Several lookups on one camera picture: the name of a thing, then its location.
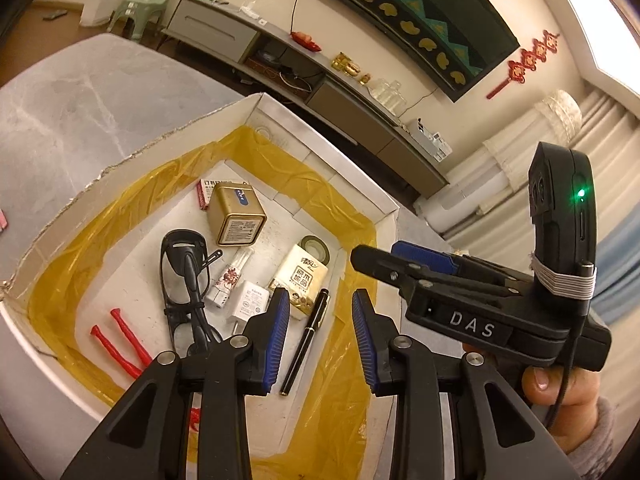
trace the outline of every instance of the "sleeve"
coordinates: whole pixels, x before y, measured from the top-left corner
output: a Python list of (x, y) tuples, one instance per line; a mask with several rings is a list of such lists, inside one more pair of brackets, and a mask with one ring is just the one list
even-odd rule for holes
[(600, 397), (598, 425), (589, 439), (568, 455), (582, 480), (598, 480), (609, 467), (613, 459), (613, 418), (613, 406)]

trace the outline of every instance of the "hand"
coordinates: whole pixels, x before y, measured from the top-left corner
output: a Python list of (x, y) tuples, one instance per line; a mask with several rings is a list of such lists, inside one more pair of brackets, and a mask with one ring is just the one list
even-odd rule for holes
[[(465, 352), (478, 352), (466, 344), (462, 348)], [(561, 380), (560, 366), (530, 366), (522, 376), (522, 389), (533, 404), (552, 406), (558, 397)], [(569, 384), (558, 417), (549, 429), (549, 433), (565, 453), (571, 453), (593, 433), (598, 423), (599, 389), (600, 376), (596, 372), (574, 368), (569, 375)]]

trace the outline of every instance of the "tape roll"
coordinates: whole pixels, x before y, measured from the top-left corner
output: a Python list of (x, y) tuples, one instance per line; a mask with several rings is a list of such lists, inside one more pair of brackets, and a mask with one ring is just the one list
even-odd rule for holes
[(305, 236), (298, 245), (323, 265), (329, 264), (329, 247), (317, 236)]

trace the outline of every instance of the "floor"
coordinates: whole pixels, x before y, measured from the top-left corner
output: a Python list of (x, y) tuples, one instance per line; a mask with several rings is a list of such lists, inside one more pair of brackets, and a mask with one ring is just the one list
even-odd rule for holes
[[(4, 47), (0, 49), (0, 86), (4, 86), (20, 72), (23, 72), (41, 59), (73, 43), (106, 32), (107, 25), (80, 27), (79, 10), (69, 10), (65, 16), (52, 21), (43, 20), (44, 16), (51, 14), (54, 10), (50, 7), (34, 4), (25, 11), (14, 30), (12, 30)], [(147, 28), (141, 44), (155, 49), (160, 43), (161, 35), (156, 35), (154, 28), (153, 25)], [(126, 25), (124, 20), (118, 22), (113, 29), (114, 34), (121, 36), (127, 35), (129, 31), (130, 27)], [(400, 176), (365, 148), (352, 144), (327, 127), (322, 121), (317, 120), (295, 104), (281, 97), (277, 92), (271, 91), (271, 89), (258, 82), (247, 84), (246, 77), (243, 77), (242, 80), (244, 82), (241, 82), (241, 77), (234, 69), (183, 43), (177, 43), (173, 40), (166, 41), (160, 46), (159, 52), (220, 81), (242, 95), (256, 92), (269, 93), (326, 137), (329, 142), (334, 144), (365, 173), (371, 176), (382, 189), (386, 190), (399, 203), (413, 210), (413, 203), (419, 196), (419, 193), (413, 187), (409, 186)]]

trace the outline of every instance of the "black pen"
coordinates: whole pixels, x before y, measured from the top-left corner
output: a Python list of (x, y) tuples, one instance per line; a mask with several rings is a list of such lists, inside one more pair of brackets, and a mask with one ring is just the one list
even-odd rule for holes
[(311, 316), (309, 316), (309, 320), (306, 322), (305, 331), (302, 333), (302, 338), (300, 339), (300, 343), (298, 343), (298, 348), (293, 356), (293, 361), (291, 361), (291, 364), (289, 365), (287, 376), (284, 378), (284, 382), (280, 387), (280, 394), (282, 396), (289, 395), (291, 387), (296, 381), (298, 371), (302, 366), (302, 361), (305, 360), (306, 351), (309, 350), (311, 340), (314, 338), (316, 330), (318, 330), (322, 324), (324, 314), (326, 313), (326, 306), (328, 304), (329, 291), (325, 288), (321, 288), (320, 292), (318, 292), (318, 296), (316, 296), (316, 302), (314, 303), (314, 309), (311, 312)]

